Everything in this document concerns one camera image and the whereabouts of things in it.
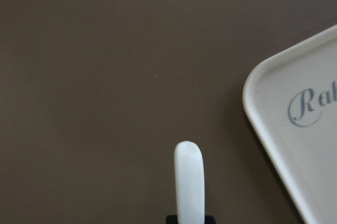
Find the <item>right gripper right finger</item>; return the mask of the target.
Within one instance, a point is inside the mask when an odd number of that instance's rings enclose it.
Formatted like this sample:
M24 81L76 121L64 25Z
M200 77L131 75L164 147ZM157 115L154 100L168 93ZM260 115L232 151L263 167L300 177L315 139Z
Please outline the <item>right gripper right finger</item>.
M206 215L205 220L204 220L204 224L214 224L214 217Z

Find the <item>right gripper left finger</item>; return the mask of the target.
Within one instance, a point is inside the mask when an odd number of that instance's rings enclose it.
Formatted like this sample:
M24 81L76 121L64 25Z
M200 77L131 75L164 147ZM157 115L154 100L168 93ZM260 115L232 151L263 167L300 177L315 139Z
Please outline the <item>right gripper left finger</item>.
M177 215L168 215L165 219L166 224L178 224Z

